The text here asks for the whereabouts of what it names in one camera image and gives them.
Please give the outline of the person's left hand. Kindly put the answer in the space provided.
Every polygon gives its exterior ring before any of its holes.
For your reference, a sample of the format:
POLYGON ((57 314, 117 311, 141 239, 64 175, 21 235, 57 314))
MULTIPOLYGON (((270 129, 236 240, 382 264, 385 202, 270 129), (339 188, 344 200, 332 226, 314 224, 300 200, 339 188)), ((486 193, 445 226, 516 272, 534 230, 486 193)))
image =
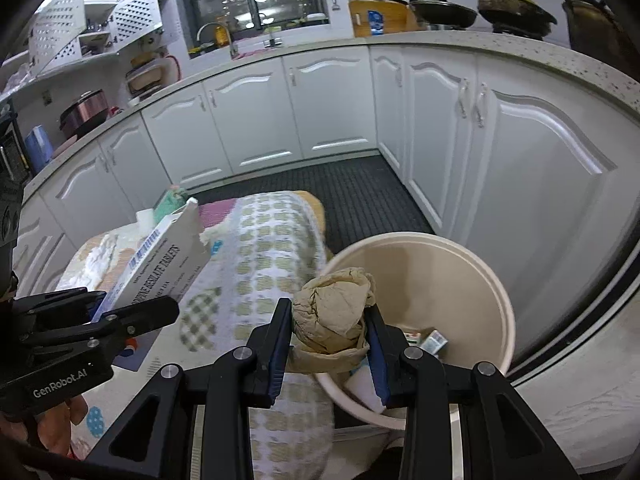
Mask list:
POLYGON ((88 404, 83 396, 74 396, 44 412, 38 420, 38 438, 51 453, 66 456, 70 452, 72 427, 87 416, 88 404))

